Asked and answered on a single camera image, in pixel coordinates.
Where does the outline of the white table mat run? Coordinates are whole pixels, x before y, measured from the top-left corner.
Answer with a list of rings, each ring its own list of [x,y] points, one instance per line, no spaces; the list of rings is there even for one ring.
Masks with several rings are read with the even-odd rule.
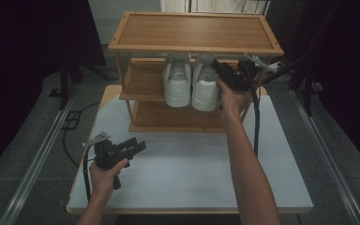
[[[259,143],[258,158],[281,213],[306,213],[313,202],[279,123],[272,100],[260,100],[261,126],[249,112],[244,126]],[[113,214],[229,213],[237,211],[226,137],[222,133],[154,133],[128,129],[126,104],[114,98],[97,113],[94,135],[113,143],[131,137],[146,148],[120,174],[108,205]]]

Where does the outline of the wooden three-tier shoe rack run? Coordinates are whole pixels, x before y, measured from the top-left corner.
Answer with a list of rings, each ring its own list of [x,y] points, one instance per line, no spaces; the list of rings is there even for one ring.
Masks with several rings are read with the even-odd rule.
[[[116,53],[211,53],[222,55],[280,56],[283,51],[263,15],[212,13],[124,13],[108,49]],[[192,106],[172,108],[165,103],[162,70],[164,59],[129,57],[120,69],[129,129],[133,132],[205,132],[224,130],[219,112],[200,112]]]

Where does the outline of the black floor stand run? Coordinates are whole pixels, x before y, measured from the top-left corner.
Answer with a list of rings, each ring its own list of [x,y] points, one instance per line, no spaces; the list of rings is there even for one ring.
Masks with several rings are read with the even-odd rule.
[[[83,81],[81,67],[89,69],[93,73],[108,81],[118,81],[118,78],[103,71],[101,69],[101,65],[95,66],[92,63],[87,63],[79,57],[64,56],[60,63],[59,70],[60,88],[53,89],[50,93],[51,97],[60,98],[60,110],[63,110],[69,101],[68,79],[71,79],[74,83],[81,83]]]
[[[296,90],[300,87],[301,84],[304,85],[302,91],[302,103],[303,109],[308,116],[311,116],[311,96],[316,94],[316,91],[313,90],[313,61],[315,54],[312,51],[305,51],[300,58],[291,62],[290,64],[280,67],[276,72],[273,72],[267,78],[262,80],[262,83],[270,83],[271,81],[279,78],[282,75],[285,75],[288,72],[293,70],[293,75],[288,81],[288,86],[291,90]]]

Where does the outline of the person's right hand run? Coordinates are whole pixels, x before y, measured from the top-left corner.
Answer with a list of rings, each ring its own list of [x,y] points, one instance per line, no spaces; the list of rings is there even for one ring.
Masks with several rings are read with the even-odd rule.
[[[220,87],[221,117],[241,119],[241,112],[245,111],[251,104],[252,96],[249,92],[238,92],[232,90],[224,81],[217,78]]]

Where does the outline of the dark curtain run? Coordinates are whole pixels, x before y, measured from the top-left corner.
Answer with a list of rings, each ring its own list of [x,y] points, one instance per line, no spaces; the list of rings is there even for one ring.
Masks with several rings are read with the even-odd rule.
[[[66,68],[103,66],[89,0],[0,0],[0,156],[41,93],[44,79]]]
[[[320,101],[360,152],[360,0],[271,0],[266,14],[296,89],[310,78]]]

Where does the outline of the black floor socket frame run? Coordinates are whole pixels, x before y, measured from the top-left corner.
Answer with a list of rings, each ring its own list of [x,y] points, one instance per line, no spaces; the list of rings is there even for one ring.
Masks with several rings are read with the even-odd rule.
[[[65,118],[62,130],[76,130],[82,117],[82,111],[70,111]]]

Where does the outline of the person's left hand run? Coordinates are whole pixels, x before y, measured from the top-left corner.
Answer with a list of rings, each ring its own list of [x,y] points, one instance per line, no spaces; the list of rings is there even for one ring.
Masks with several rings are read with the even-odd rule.
[[[113,195],[113,179],[128,164],[125,158],[109,170],[100,169],[96,162],[89,168],[92,179],[92,196],[103,200],[109,200]]]

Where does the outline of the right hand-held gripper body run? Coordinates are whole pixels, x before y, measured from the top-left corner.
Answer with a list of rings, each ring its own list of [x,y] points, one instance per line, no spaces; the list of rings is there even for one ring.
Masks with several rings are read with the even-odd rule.
[[[258,56],[246,54],[242,60],[239,60],[235,67],[228,65],[230,74],[227,76],[227,84],[232,90],[246,92],[252,79],[261,69],[274,71],[269,65],[264,63]]]

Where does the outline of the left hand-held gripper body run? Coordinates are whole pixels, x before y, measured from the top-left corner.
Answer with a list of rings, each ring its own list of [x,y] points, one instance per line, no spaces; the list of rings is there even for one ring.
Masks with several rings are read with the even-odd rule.
[[[94,146],[96,164],[103,170],[111,169],[118,161],[121,161],[120,154],[125,150],[118,151],[117,144],[113,144],[109,140],[110,136],[101,132],[96,137],[84,142],[83,147],[86,148],[85,155],[82,159],[82,173],[85,184],[85,189],[90,189],[89,173],[88,173],[88,153],[91,146]]]

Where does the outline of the white power strip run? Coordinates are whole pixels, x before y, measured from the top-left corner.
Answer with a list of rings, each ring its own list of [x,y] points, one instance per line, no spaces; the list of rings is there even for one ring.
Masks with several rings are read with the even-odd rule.
[[[283,68],[284,65],[281,62],[276,62],[276,63],[272,63],[272,64],[265,64],[264,61],[261,60],[260,57],[256,57],[256,65],[258,65],[261,68],[265,68],[270,72],[277,72],[280,68]]]

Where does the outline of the white sneaker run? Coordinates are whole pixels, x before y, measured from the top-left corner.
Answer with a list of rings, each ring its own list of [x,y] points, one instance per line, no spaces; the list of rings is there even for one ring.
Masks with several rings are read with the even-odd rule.
[[[194,63],[192,77],[192,106],[202,112],[211,112],[218,106],[217,74],[212,68],[213,54],[199,54]]]
[[[186,107],[190,102],[191,67],[186,53],[169,53],[162,72],[165,101],[170,107]]]

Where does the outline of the metal floor rail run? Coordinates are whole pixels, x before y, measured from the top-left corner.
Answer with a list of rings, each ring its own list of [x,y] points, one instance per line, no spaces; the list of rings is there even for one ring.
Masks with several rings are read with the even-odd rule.
[[[74,87],[70,90],[67,103],[56,115],[46,138],[43,140],[42,145],[37,150],[37,153],[25,171],[20,184],[7,204],[3,215],[0,217],[0,225],[15,225],[31,193],[31,190],[38,179],[41,169],[43,168],[43,165],[52,150],[59,130],[67,118],[68,112],[74,102],[77,92],[78,87]]]
[[[338,165],[334,161],[329,148],[327,147],[323,136],[321,135],[321,132],[318,130],[313,118],[309,116],[304,109],[300,95],[293,90],[290,90],[290,95],[292,96],[295,105],[307,127],[307,131],[310,134],[311,139],[322,158],[322,162],[334,183],[337,193],[339,194],[339,197],[352,221],[352,224],[360,225],[360,206],[352,194],[351,189],[348,186],[342,172],[338,168]]]

